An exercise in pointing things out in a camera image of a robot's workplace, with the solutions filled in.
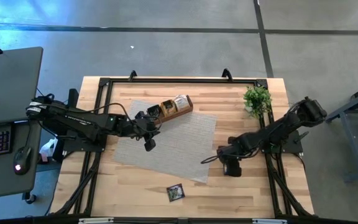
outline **white object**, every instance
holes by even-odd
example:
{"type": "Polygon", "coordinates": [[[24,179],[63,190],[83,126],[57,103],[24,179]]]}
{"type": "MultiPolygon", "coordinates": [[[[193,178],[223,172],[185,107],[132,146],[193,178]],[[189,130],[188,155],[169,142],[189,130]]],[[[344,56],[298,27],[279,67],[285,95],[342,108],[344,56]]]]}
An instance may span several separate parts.
{"type": "Polygon", "coordinates": [[[106,218],[80,218],[78,224],[114,223],[114,217],[106,218]]]}
{"type": "Polygon", "coordinates": [[[176,97],[174,97],[173,102],[175,102],[178,111],[186,109],[190,106],[186,95],[177,95],[176,97]]]}
{"type": "MultiPolygon", "coordinates": [[[[38,105],[41,105],[41,103],[38,103],[38,102],[31,102],[30,103],[30,106],[38,106],[38,105]]],[[[35,112],[41,112],[41,108],[43,108],[43,109],[45,109],[46,108],[46,106],[40,106],[40,108],[28,108],[27,110],[32,110],[32,111],[35,111],[35,112]]]]}
{"type": "Polygon", "coordinates": [[[40,153],[47,157],[53,156],[53,152],[55,151],[56,144],[57,144],[57,138],[49,139],[49,142],[41,147],[40,153]]]}

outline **computer mouse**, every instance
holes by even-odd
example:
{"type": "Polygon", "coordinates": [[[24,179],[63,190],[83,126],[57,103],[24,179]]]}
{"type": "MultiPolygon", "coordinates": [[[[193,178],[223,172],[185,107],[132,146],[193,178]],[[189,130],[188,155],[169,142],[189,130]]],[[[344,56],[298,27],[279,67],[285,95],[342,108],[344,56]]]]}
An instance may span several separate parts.
{"type": "Polygon", "coordinates": [[[31,152],[29,146],[21,147],[13,158],[13,170],[17,175],[24,175],[31,167],[31,152]]]}

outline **card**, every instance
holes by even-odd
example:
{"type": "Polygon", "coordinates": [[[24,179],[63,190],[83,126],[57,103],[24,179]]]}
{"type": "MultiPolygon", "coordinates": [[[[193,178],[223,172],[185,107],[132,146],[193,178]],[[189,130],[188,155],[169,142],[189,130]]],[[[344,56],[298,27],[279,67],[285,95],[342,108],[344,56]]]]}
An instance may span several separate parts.
{"type": "Polygon", "coordinates": [[[181,184],[176,184],[172,187],[167,187],[168,198],[170,202],[185,197],[185,192],[181,184]]]}

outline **desk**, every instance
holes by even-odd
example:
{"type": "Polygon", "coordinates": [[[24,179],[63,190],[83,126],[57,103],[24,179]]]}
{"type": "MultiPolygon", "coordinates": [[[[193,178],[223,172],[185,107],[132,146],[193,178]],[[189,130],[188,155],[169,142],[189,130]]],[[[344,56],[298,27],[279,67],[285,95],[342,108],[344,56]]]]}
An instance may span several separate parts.
{"type": "MultiPolygon", "coordinates": [[[[84,77],[77,104],[79,108],[94,108],[99,78],[84,77]]],[[[281,78],[268,78],[267,82],[272,95],[274,118],[281,118],[288,109],[284,81],[281,78]]],[[[259,121],[250,118],[244,110],[242,95],[246,92],[246,86],[233,83],[115,83],[111,102],[122,103],[129,109],[132,100],[160,103],[179,94],[190,95],[194,112],[218,117],[211,149],[215,153],[219,145],[227,144],[227,137],[260,128],[259,121]]],[[[115,106],[110,107],[109,112],[122,113],[120,107],[115,106]]],[[[273,217],[266,162],[262,154],[241,161],[242,177],[223,176],[222,164],[214,161],[209,168],[208,183],[202,184],[114,162],[117,141],[117,137],[109,136],[106,151],[102,154],[93,217],[273,217]],[[186,197],[169,202],[166,187],[175,184],[183,185],[186,197]]],[[[63,161],[51,212],[61,208],[76,189],[83,157],[84,153],[75,152],[63,161]]],[[[304,208],[313,213],[301,162],[295,156],[285,154],[283,163],[289,189],[304,208]]],[[[85,189],[82,209],[87,195],[88,189],[85,189]]],[[[280,190],[278,197],[280,208],[284,211],[280,190]]]]}
{"type": "MultiPolygon", "coordinates": [[[[0,123],[26,120],[25,107],[35,96],[43,49],[7,50],[0,55],[0,123]]],[[[14,139],[12,152],[0,155],[0,196],[30,192],[34,187],[38,161],[41,127],[31,122],[29,146],[34,150],[31,168],[25,175],[16,175],[13,158],[17,150],[25,146],[29,135],[28,123],[12,124],[14,139]]]]}

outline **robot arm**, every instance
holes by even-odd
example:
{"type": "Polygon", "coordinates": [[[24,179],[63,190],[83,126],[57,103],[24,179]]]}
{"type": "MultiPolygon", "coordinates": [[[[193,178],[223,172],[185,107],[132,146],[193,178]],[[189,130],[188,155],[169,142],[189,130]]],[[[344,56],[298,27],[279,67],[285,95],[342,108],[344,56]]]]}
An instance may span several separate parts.
{"type": "Polygon", "coordinates": [[[229,146],[219,147],[217,157],[224,164],[225,175],[241,176],[239,160],[255,156],[259,148],[280,145],[288,135],[301,126],[313,127],[321,124],[327,112],[316,100],[306,97],[295,103],[281,119],[254,133],[229,137],[229,146]]]}
{"type": "Polygon", "coordinates": [[[95,114],[92,111],[69,107],[53,100],[50,95],[36,97],[26,109],[29,119],[43,121],[44,126],[56,135],[71,130],[77,133],[77,137],[82,141],[95,145],[98,145],[105,135],[137,140],[144,138],[145,149],[150,151],[155,147],[152,138],[159,133],[159,127],[154,124],[155,118],[145,115],[143,111],[138,112],[135,119],[130,119],[124,108],[125,115],[95,114]]]}

